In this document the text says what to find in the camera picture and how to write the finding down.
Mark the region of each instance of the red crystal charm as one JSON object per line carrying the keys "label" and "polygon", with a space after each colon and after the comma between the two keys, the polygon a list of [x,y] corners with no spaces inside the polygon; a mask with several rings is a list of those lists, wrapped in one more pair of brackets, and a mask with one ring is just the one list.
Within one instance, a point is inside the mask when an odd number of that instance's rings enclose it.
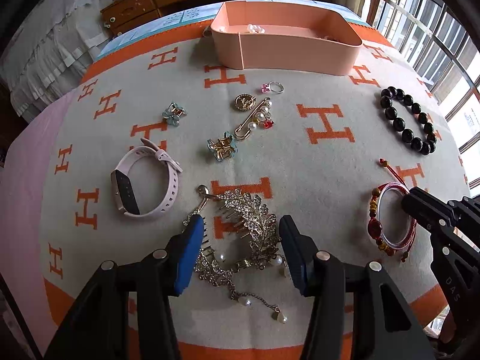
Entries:
{"label": "red crystal charm", "polygon": [[382,224],[375,218],[370,218],[367,226],[367,231],[370,237],[372,237],[373,239],[378,239],[382,234]]}
{"label": "red crystal charm", "polygon": [[263,128],[270,128],[274,125],[273,120],[266,120],[263,122]]}

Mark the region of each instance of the black bead bracelet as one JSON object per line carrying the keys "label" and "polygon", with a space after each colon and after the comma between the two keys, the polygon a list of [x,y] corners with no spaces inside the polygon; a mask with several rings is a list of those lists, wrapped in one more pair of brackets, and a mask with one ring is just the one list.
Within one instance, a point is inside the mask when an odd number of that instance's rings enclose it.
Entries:
{"label": "black bead bracelet", "polygon": [[[402,133],[402,141],[409,143],[413,150],[423,155],[433,153],[436,149],[437,137],[434,134],[433,124],[429,123],[428,116],[422,112],[420,104],[414,103],[412,96],[393,86],[383,89],[381,95],[380,105],[385,109],[385,117],[388,120],[393,120],[393,128],[395,131]],[[421,138],[415,137],[412,130],[405,128],[405,120],[398,117],[397,110],[393,107],[393,100],[403,102],[406,107],[411,107],[412,114],[418,115],[418,122],[423,125],[423,131],[427,134],[426,140],[422,141]]]}

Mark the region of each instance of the pink plastic tray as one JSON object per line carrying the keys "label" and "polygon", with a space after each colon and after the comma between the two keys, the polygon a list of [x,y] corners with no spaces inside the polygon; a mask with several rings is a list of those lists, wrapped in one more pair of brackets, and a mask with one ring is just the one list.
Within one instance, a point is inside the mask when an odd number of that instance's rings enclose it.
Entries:
{"label": "pink plastic tray", "polygon": [[[250,33],[249,24],[260,26],[265,33]],[[290,69],[344,76],[351,71],[362,45],[337,12],[300,4],[226,2],[211,28],[220,62],[232,69]]]}

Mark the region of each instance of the pink fitness tracker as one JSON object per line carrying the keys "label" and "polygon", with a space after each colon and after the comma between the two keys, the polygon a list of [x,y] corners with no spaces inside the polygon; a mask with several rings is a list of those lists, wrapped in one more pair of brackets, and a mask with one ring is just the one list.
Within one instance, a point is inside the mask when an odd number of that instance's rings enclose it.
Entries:
{"label": "pink fitness tracker", "polygon": [[[174,204],[179,190],[179,173],[182,168],[170,157],[165,150],[146,138],[140,138],[145,146],[139,146],[126,153],[110,174],[113,188],[113,198],[118,210],[131,218],[147,218],[160,216],[168,211]],[[162,202],[152,211],[140,214],[134,190],[131,187],[128,172],[133,164],[140,158],[152,155],[158,161],[163,162],[169,170],[169,186]]]}

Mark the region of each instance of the metal screw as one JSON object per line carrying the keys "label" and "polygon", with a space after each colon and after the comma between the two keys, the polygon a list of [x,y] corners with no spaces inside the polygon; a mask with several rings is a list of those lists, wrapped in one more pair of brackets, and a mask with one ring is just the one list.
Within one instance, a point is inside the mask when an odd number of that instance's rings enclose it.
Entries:
{"label": "metal screw", "polygon": [[323,260],[323,261],[327,261],[330,259],[330,253],[324,250],[318,251],[316,256],[319,260]]}
{"label": "metal screw", "polygon": [[102,265],[100,265],[100,267],[104,271],[109,271],[110,269],[113,268],[114,265],[115,265],[114,262],[108,259],[107,261],[102,262]]}
{"label": "metal screw", "polygon": [[379,262],[372,261],[370,264],[368,264],[370,269],[375,272],[380,272],[382,270],[382,265]]}
{"label": "metal screw", "polygon": [[167,251],[165,249],[157,249],[152,255],[154,259],[164,259],[167,256]]}

